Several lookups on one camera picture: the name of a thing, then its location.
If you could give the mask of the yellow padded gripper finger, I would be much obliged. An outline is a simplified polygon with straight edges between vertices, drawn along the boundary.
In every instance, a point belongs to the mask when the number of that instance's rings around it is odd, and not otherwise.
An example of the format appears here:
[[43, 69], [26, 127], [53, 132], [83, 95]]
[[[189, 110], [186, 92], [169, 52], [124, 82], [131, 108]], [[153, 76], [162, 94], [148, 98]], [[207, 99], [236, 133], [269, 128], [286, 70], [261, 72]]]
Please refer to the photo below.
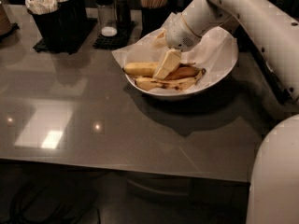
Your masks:
[[167, 42], [165, 39], [165, 30], [162, 30], [159, 34], [155, 36], [155, 38], [152, 40], [150, 46], [153, 49], [160, 49], [163, 47], [167, 47]]
[[165, 51], [158, 63], [153, 77], [165, 79], [171, 72], [175, 71], [180, 64], [181, 51], [179, 49], [169, 49]]

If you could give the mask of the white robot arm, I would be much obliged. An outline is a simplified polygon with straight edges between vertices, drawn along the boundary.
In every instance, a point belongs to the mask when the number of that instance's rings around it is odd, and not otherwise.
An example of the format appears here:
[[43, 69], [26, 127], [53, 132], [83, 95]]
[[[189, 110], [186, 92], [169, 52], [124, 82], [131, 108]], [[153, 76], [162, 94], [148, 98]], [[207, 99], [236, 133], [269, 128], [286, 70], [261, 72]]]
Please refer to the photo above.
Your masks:
[[[293, 100], [299, 97], [298, 21], [268, 0], [192, 0], [166, 27], [164, 43], [187, 51], [235, 18]], [[250, 180], [246, 224], [299, 224], [299, 117], [261, 143]]]

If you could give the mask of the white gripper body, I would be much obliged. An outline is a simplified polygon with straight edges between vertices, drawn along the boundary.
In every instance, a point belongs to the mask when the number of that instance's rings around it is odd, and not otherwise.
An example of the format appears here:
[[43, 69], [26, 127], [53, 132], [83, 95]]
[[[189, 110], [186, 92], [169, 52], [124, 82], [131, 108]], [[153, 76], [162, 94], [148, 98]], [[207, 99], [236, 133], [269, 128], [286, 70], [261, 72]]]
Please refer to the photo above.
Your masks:
[[201, 38], [195, 35], [186, 24], [183, 16], [171, 13], [165, 21], [165, 41], [169, 48], [183, 52], [193, 49]]

